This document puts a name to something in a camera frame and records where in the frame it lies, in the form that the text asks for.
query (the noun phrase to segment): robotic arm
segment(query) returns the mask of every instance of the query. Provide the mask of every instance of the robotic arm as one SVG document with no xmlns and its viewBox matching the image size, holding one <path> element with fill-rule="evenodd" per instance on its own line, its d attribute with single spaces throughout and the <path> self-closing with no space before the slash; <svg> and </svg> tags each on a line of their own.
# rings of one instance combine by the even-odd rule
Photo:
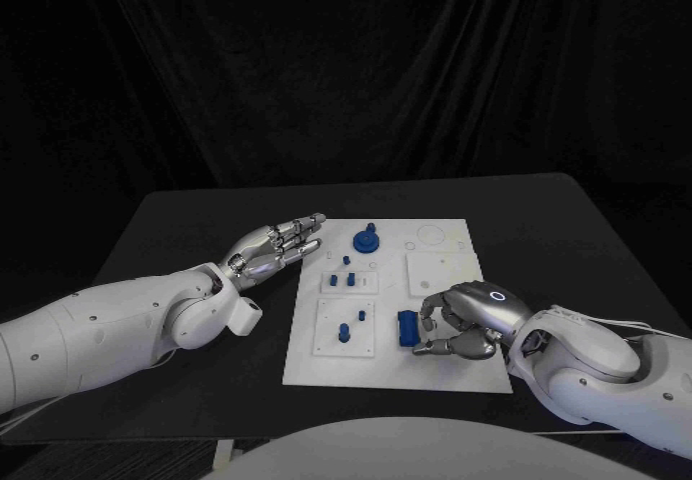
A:
<svg viewBox="0 0 692 480">
<path fill-rule="evenodd" d="M 605 423 L 652 447 L 692 459 L 692 341 L 640 322 L 601 320 L 552 306 L 533 314 L 520 299 L 487 282 L 454 285 L 424 300 L 419 318 L 435 328 L 432 311 L 460 331 L 414 347 L 414 355 L 457 354 L 481 360 L 509 348 L 507 370 L 564 420 Z M 647 334 L 623 339 L 600 323 Z"/>
<path fill-rule="evenodd" d="M 0 325 L 0 414 L 84 392 L 195 349 L 228 326 L 248 335 L 262 312 L 239 292 L 321 245 L 316 213 L 251 232 L 219 265 L 88 288 Z"/>
</svg>

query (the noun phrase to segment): silver robotic hand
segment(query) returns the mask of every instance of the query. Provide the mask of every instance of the silver robotic hand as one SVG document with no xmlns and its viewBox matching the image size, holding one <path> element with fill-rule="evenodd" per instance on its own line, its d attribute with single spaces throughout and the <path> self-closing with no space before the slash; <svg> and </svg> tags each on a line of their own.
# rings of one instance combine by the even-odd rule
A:
<svg viewBox="0 0 692 480">
<path fill-rule="evenodd" d="M 248 233 L 223 257 L 219 268 L 241 292 L 262 283 L 287 265 L 313 253 L 321 240 L 307 241 L 321 228 L 321 213 Z"/>
<path fill-rule="evenodd" d="M 456 354 L 468 360 L 490 358 L 497 342 L 512 343 L 520 326 L 533 315 L 507 290 L 479 281 L 460 283 L 425 298 L 419 318 L 427 332 L 437 327 L 431 318 L 435 308 L 441 308 L 443 319 L 460 335 L 419 343 L 414 355 Z"/>
</svg>

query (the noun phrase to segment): blue object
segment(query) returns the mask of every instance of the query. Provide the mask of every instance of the blue object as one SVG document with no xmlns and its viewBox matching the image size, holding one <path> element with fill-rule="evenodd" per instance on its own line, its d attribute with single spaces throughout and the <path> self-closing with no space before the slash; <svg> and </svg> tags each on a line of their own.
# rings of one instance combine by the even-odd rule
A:
<svg viewBox="0 0 692 480">
<path fill-rule="evenodd" d="M 339 325 L 339 341 L 346 343 L 350 340 L 349 326 L 342 323 Z"/>
<path fill-rule="evenodd" d="M 379 237 L 375 233 L 373 223 L 369 223 L 368 228 L 356 233 L 353 237 L 353 248 L 360 253 L 372 253 L 379 248 Z"/>
<path fill-rule="evenodd" d="M 399 345 L 402 347 L 415 347 L 421 343 L 418 334 L 418 319 L 415 312 L 404 310 L 398 313 L 399 320 Z"/>
</svg>

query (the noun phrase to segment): white rounded surface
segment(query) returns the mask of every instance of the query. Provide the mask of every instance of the white rounded surface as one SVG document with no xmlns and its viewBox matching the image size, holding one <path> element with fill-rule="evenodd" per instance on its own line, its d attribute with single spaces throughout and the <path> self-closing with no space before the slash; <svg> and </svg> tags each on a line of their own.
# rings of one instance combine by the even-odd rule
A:
<svg viewBox="0 0 692 480">
<path fill-rule="evenodd" d="M 444 242 L 443 229 L 434 225 L 425 225 L 418 229 L 418 240 L 425 245 L 440 245 Z"/>
<path fill-rule="evenodd" d="M 460 420 L 401 417 L 352 420 L 294 433 L 205 478 L 650 480 L 536 435 Z"/>
</svg>

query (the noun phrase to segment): black table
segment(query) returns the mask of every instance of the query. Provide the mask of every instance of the black table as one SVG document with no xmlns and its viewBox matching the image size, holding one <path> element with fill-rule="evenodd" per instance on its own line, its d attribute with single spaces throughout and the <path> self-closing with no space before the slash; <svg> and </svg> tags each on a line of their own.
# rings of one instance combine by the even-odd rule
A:
<svg viewBox="0 0 692 480">
<path fill-rule="evenodd" d="M 333 218 L 464 218 L 484 278 L 535 309 L 688 327 L 571 177 L 160 192 L 141 203 L 95 284 L 218 261 L 264 224 Z M 166 366 L 52 405 L 6 442 L 280 437 L 329 422 L 438 416 L 526 432 L 603 430 L 564 422 L 512 378 L 513 395 L 281 385 L 300 264 L 246 292 L 264 309 L 249 337 L 228 330 Z"/>
</svg>

